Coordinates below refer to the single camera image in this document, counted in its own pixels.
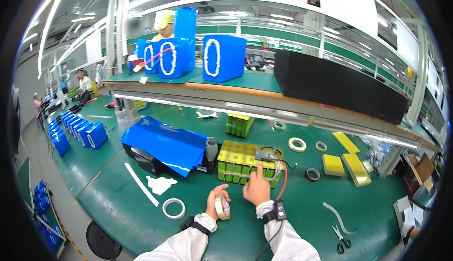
scissors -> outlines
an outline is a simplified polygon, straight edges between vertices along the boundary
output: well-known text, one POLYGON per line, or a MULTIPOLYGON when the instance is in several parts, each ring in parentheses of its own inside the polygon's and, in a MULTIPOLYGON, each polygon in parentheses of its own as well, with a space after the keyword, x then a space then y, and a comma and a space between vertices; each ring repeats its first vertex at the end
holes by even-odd
POLYGON ((338 254, 343 254, 344 253, 344 247, 346 248, 351 248, 351 241, 349 239, 344 239, 343 236, 340 233, 340 230, 338 230, 337 223, 335 223, 335 226, 337 227, 336 229, 332 226, 332 229, 335 231, 335 233, 338 236, 338 246, 337 246, 337 252, 338 254))

yellow foam pad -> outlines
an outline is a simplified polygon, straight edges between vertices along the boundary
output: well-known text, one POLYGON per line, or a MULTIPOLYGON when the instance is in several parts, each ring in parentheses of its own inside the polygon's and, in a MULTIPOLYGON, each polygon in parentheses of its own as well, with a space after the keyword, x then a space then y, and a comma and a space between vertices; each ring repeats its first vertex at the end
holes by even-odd
POLYGON ((324 173, 330 175, 343 176, 344 168, 341 158, 332 155, 323 155, 324 173))
POLYGON ((356 187, 369 185, 371 183, 368 172, 356 154, 343 154, 342 159, 348 168, 349 174, 351 174, 356 187))
POLYGON ((340 144, 343 145, 344 149, 346 149, 346 151, 348 151, 349 153, 356 154, 360 152, 359 148, 357 148, 354 143, 349 140, 346 135, 344 135, 344 133, 336 132, 332 133, 332 135, 335 136, 338 142, 340 142, 340 144))

masking tape roll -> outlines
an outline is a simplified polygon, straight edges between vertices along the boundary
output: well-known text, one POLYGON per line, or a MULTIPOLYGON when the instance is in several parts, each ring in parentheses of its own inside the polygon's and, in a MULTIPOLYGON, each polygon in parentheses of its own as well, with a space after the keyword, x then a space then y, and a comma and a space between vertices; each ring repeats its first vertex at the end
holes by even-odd
POLYGON ((284 122, 274 121, 274 122, 272 122, 272 124, 274 125, 274 128, 276 128, 276 129, 285 129, 286 128, 286 124, 284 122))
POLYGON ((167 199, 167 201, 165 201, 163 204, 162 204, 162 211, 163 213, 165 214, 165 216, 169 217, 170 219, 173 219, 173 220, 178 220, 182 217, 184 217, 184 215, 186 214, 186 206, 184 205, 184 203, 177 199, 177 198, 170 198, 170 199, 167 199), (169 215, 167 213, 167 206, 170 204, 170 203, 178 203, 179 205, 181 205, 183 207, 183 210, 181 211, 181 213, 179 213, 178 215, 176 216, 172 216, 172 215, 169 215))
POLYGON ((327 151, 327 145, 324 142, 321 142, 321 141, 316 142, 315 147, 318 151, 321 151, 321 152, 327 151))
POLYGON ((305 141, 303 141, 302 139, 297 138, 297 137, 290 138, 288 140, 288 146, 292 151, 295 151, 295 152, 304 152, 305 149, 307 149, 307 144, 305 144, 305 141), (297 147, 296 145, 294 145, 294 143, 299 143, 302 146, 297 147))
POLYGON ((230 204, 222 193, 216 196, 214 205, 216 206, 217 215, 221 220, 227 220, 230 218, 230 204))

red wire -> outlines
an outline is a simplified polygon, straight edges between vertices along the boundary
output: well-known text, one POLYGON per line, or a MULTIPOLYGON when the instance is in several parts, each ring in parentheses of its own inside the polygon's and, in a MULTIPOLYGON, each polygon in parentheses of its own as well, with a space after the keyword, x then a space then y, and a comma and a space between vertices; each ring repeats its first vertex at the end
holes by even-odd
POLYGON ((279 200, 279 199, 280 199, 280 196, 282 195, 282 193, 283 193, 283 190, 285 190, 285 186, 286 186, 286 180, 288 180, 288 167, 287 167, 287 166, 285 166, 285 182, 283 183, 283 187, 282 187, 282 190, 280 191, 280 194, 279 194, 279 196, 277 197, 277 199, 276 199, 276 200, 279 200))
POLYGON ((171 47, 170 47, 170 48, 167 48, 167 49, 165 49, 165 50, 163 50, 162 52, 157 53, 154 57, 152 57, 151 59, 147 60, 146 63, 143 64, 143 66, 144 66, 144 65, 147 65, 151 60, 154 60, 158 55, 160 55, 160 54, 162 54, 162 53, 164 53, 164 52, 166 52, 166 51, 168 51, 168 50, 170 50, 170 49, 171 49, 171 47))

white uniform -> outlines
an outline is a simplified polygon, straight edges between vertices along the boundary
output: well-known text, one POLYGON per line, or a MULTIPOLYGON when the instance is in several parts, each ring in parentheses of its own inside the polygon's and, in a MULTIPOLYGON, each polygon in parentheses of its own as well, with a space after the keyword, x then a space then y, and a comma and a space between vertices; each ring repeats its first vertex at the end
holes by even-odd
MULTIPOLYGON (((274 209, 273 201, 263 202, 257 206, 256 215, 262 219, 263 215, 272 209, 274 209)), ((216 221, 206 213, 195 216, 195 221, 210 232, 217 230, 216 221)), ((264 226, 264 236, 268 241, 279 230, 280 223, 283 223, 280 232, 270 242, 270 248, 274 253, 272 261, 321 260, 316 249, 300 238, 287 220, 282 222, 273 220, 264 226)), ((196 228, 189 227, 170 237, 153 251, 140 254, 135 261, 199 261, 206 250, 207 241, 207 235, 196 228)))
POLYGON ((88 76, 83 76, 83 79, 79 80, 79 88, 83 91, 91 91, 91 79, 88 76))

